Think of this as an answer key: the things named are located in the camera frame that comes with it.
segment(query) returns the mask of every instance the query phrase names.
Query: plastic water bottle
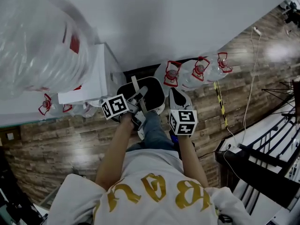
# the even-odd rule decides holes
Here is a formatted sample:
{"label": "plastic water bottle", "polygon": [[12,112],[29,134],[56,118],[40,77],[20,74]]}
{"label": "plastic water bottle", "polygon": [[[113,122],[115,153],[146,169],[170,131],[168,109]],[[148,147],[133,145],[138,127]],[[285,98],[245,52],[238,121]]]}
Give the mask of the plastic water bottle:
{"label": "plastic water bottle", "polygon": [[201,87],[204,84],[205,71],[209,64],[210,62],[204,57],[183,63],[179,76],[180,89],[191,91]]}
{"label": "plastic water bottle", "polygon": [[171,87],[178,87],[178,72],[180,67],[181,63],[179,62],[167,61],[160,64],[155,71],[154,77],[160,81],[165,97],[169,96]]}
{"label": "plastic water bottle", "polygon": [[205,71],[205,83],[213,83],[224,77],[226,77],[232,68],[228,66],[227,53],[220,52],[208,57],[211,64],[208,66]]}

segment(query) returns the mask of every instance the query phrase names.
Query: blue jeans leg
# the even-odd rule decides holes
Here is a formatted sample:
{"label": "blue jeans leg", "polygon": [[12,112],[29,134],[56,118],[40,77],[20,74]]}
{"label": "blue jeans leg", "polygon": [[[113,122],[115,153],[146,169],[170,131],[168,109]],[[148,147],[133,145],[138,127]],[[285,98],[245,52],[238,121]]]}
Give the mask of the blue jeans leg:
{"label": "blue jeans leg", "polygon": [[141,143],[134,144],[127,151],[139,149],[164,149],[176,151],[174,143],[168,139],[161,127],[160,118],[156,112],[148,112],[144,124],[145,139]]}

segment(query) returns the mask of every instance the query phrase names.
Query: wood plank floor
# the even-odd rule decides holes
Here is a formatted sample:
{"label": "wood plank floor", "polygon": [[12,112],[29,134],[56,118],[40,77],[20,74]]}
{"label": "wood plank floor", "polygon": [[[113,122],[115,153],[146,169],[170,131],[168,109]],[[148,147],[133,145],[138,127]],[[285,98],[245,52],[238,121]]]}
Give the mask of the wood plank floor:
{"label": "wood plank floor", "polygon": [[[281,101],[262,91],[279,88],[280,81],[291,81],[300,75],[300,31],[283,22],[276,8],[257,21],[263,33],[256,66],[247,124],[258,121]],[[286,29],[292,29],[289,36]],[[220,51],[228,52],[233,72],[220,81],[229,129],[243,129],[242,121],[249,96],[254,53],[250,41],[251,26]],[[258,36],[253,34],[257,45]],[[228,136],[213,85],[189,92],[198,112],[199,123],[192,136],[198,157],[213,151]],[[167,110],[161,114],[163,128],[169,131]],[[72,168],[94,179],[99,161],[109,145],[118,124],[106,121],[101,109],[92,118],[79,116],[21,126],[22,141],[5,145],[6,158],[21,189],[34,203],[43,200]],[[130,145],[140,141],[135,133]],[[200,159],[212,186],[219,185],[219,169],[213,154]]]}

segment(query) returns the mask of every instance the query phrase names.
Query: yellow and black tape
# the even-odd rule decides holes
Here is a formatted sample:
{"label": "yellow and black tape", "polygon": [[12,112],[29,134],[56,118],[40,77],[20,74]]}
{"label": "yellow and black tape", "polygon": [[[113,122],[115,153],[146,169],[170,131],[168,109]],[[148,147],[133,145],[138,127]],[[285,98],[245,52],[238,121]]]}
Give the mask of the yellow and black tape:
{"label": "yellow and black tape", "polygon": [[227,123],[227,118],[226,118],[225,108],[224,108],[224,104],[223,104],[221,95],[219,94],[220,88],[219,88],[219,86],[217,85],[216,82],[214,82],[214,88],[215,88],[216,93],[217,93],[217,99],[218,99],[218,101],[219,101],[219,103],[220,103],[222,115],[223,115],[223,118],[224,118],[224,121],[225,121],[225,127],[227,128],[227,127],[228,127],[228,123]]}

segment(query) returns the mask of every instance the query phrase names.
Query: hand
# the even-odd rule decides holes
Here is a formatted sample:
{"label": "hand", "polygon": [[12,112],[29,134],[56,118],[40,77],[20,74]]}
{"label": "hand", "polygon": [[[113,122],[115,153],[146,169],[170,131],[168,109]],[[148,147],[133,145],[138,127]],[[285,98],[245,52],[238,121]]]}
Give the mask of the hand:
{"label": "hand", "polygon": [[128,126],[129,128],[131,128],[131,130],[134,128],[134,125],[132,123],[132,115],[130,112],[127,112],[121,116],[120,124]]}

